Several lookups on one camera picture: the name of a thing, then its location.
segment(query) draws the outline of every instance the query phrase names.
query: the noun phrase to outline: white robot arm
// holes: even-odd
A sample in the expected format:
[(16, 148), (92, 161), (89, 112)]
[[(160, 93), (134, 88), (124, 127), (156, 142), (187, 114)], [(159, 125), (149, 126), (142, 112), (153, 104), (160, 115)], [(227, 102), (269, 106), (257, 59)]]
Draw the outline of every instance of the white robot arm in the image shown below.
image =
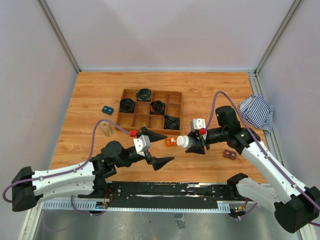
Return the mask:
[(58, 197), (104, 198), (105, 179), (117, 173), (115, 166), (130, 167), (145, 159), (157, 171), (174, 159), (173, 156), (157, 158), (148, 151), (151, 142), (166, 139), (166, 135), (142, 127), (136, 136), (132, 147), (125, 149), (120, 142), (110, 141), (101, 153), (76, 165), (44, 171), (32, 171), (30, 166), (22, 168), (7, 187), (7, 190), (12, 187), (12, 201), (7, 199), (7, 202), (12, 203), (14, 212), (21, 212)]
[(205, 130), (204, 119), (193, 119), (191, 132), (188, 136), (179, 136), (177, 144), (187, 148), (186, 153), (206, 154), (205, 147), (208, 150), (211, 144), (227, 142), (229, 147), (248, 159), (273, 187), (262, 186), (247, 175), (239, 173), (227, 181), (230, 195), (234, 199), (249, 198), (274, 212), (278, 223), (288, 232), (296, 232), (319, 216), (319, 210), (305, 197), (307, 195), (316, 204), (320, 204), (320, 191), (315, 186), (308, 188), (295, 178), (251, 130), (258, 140), (257, 143), (249, 131), (241, 127), (233, 108), (219, 107), (216, 109), (216, 116), (220, 127)]

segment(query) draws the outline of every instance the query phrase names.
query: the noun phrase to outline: white wall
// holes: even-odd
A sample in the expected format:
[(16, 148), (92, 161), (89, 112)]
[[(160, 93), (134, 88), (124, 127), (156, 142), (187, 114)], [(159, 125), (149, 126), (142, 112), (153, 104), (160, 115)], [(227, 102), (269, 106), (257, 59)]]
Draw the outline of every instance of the white wall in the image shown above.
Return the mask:
[(260, 73), (285, 166), (320, 189), (320, 1), (304, 1)]
[[(1, 192), (21, 168), (49, 167), (75, 79), (37, 1), (0, 1)], [(25, 219), (11, 209), (0, 200), (2, 240), (18, 239)]]
[(253, 70), (293, 0), (47, 0), (80, 68)]

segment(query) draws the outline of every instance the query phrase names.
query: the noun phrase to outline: wooden floor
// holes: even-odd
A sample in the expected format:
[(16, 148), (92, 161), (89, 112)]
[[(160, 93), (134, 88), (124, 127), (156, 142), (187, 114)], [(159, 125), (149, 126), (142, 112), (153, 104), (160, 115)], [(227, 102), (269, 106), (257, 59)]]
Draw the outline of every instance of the wooden floor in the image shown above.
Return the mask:
[[(65, 121), (56, 146), (51, 169), (66, 167), (84, 161), (89, 154), (93, 127), (97, 120), (117, 118), (123, 89), (149, 88), (182, 92), (182, 133), (190, 131), (193, 118), (209, 119), (213, 96), (217, 91), (226, 92), (238, 105), (252, 94), (246, 72), (81, 72), (73, 91)], [(104, 105), (114, 108), (112, 116), (102, 113)], [(230, 105), (220, 95), (217, 106)], [(210, 128), (218, 127), (214, 117)], [(256, 131), (265, 142), (263, 132)], [(93, 155), (100, 153), (109, 141), (117, 140), (128, 148), (133, 139), (115, 132), (106, 137), (98, 128)], [(206, 155), (185, 153), (178, 146), (166, 147), (164, 141), (154, 142), (149, 149), (155, 157), (174, 156), (159, 171), (154, 171), (146, 162), (134, 163), (131, 167), (117, 169), (117, 174), (108, 178), (114, 181), (162, 181), (223, 183), (237, 173), (249, 175), (258, 183), (266, 183), (259, 171), (242, 156), (236, 160), (222, 157), (230, 149), (226, 143), (211, 145)]]

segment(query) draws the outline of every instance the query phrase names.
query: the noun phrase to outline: striped cloth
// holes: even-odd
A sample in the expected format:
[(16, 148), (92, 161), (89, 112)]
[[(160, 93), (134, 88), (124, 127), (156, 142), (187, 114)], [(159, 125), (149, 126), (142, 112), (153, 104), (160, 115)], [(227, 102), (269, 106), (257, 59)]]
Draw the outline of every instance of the striped cloth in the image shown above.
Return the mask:
[(262, 95), (251, 95), (239, 104), (243, 119), (257, 129), (266, 130), (268, 134), (273, 129), (274, 110)]

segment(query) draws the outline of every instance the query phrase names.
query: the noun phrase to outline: wooden compartment box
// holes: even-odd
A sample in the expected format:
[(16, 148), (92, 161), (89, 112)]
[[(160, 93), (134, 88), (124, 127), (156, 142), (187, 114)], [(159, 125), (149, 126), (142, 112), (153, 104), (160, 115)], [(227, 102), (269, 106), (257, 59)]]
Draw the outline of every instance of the wooden compartment box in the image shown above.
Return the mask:
[[(140, 131), (147, 127), (150, 131), (164, 135), (180, 135), (182, 126), (182, 92), (180, 91), (155, 91), (152, 90), (151, 101), (137, 101), (138, 89), (124, 89), (122, 99), (132, 99), (135, 102), (134, 113), (118, 112), (116, 124), (126, 131)], [(164, 114), (180, 120), (179, 130), (165, 129), (163, 115), (150, 114), (151, 102), (160, 100), (165, 104)]]

